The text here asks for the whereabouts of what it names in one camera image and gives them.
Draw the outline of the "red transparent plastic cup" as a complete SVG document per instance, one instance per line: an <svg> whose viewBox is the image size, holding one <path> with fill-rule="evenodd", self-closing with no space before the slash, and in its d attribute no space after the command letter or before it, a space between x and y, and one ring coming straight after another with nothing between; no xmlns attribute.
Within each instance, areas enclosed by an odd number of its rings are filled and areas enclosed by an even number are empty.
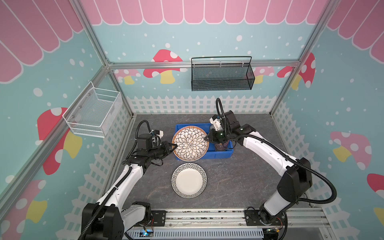
<svg viewBox="0 0 384 240"><path fill-rule="evenodd" d="M229 141L225 142L225 143L218 143L218 144L215 144L215 151L216 152L224 152L228 149L228 145L229 145Z"/></svg>

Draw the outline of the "brown floral pattern plate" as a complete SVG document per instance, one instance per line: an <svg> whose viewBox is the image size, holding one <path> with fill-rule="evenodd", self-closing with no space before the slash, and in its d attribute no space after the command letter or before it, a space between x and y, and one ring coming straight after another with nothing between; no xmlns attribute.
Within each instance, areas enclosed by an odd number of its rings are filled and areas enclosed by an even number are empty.
<svg viewBox="0 0 384 240"><path fill-rule="evenodd" d="M177 145L175 156L185 162L201 159L209 149L209 142L205 140L207 133L197 126L186 126L178 130L172 143Z"/></svg>

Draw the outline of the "white plate black rim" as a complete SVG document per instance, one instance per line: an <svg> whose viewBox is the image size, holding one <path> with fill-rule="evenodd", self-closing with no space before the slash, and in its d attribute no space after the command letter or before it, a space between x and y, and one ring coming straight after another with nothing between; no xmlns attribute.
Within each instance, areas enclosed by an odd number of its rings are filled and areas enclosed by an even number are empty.
<svg viewBox="0 0 384 240"><path fill-rule="evenodd" d="M202 194L208 182L205 170L194 163L182 164L172 174L171 184L174 192L184 198L192 199Z"/></svg>

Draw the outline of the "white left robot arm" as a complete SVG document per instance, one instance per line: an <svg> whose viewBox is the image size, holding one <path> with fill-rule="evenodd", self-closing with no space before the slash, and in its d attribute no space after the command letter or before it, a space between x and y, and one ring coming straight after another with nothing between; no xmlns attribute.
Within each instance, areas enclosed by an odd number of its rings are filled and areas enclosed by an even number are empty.
<svg viewBox="0 0 384 240"><path fill-rule="evenodd" d="M154 216L149 203L134 202L124 209L135 184L152 165L162 166L177 145L162 141L163 131L152 130L147 120L147 134L135 133L135 142L128 156L122 162L124 169L112 187L94 204L88 203L82 211L80 240L121 240L135 225L144 231L152 230Z"/></svg>

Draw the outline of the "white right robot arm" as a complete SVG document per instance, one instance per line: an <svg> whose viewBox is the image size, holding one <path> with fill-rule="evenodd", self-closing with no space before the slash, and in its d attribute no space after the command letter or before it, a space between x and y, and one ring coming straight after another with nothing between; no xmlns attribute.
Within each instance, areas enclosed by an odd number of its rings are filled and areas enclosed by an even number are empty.
<svg viewBox="0 0 384 240"><path fill-rule="evenodd" d="M316 205L332 203L337 198L337 189L324 175L311 168L306 158L298 159L289 155L266 140L252 126L240 125L232 111L225 112L220 98L216 99L217 114L210 118L212 127L205 138L213 144L232 142L254 152L279 174L281 180L273 195L259 208L258 217L263 225L270 225L286 210L298 202ZM303 194L313 185L312 177L322 180L331 190L325 200L303 198Z"/></svg>

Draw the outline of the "blue plastic bin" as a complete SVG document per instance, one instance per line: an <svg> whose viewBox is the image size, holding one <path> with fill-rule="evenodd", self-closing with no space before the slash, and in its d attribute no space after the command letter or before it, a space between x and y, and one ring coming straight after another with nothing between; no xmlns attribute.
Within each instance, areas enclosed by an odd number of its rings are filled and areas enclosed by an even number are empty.
<svg viewBox="0 0 384 240"><path fill-rule="evenodd" d="M204 130L206 133L208 133L210 130L211 124L210 123L177 124L175 126L175 134L178 132L178 130L180 130L184 127L187 127L187 126L197 126L197 127L201 128L202 130ZM201 158L201 160L205 160L205 159L228 159L234 153L234 150L232 149L232 147L233 147L233 143L230 142L229 143L230 149L226 149L225 151L216 151L215 145L210 143L208 151Z"/></svg>

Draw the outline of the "black mesh wall basket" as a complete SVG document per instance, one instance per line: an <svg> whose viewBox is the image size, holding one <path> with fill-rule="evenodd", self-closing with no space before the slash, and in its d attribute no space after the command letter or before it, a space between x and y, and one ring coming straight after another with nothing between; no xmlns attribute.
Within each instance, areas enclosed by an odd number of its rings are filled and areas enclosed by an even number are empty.
<svg viewBox="0 0 384 240"><path fill-rule="evenodd" d="M251 62L247 56L191 58L192 91L251 90L256 79Z"/></svg>

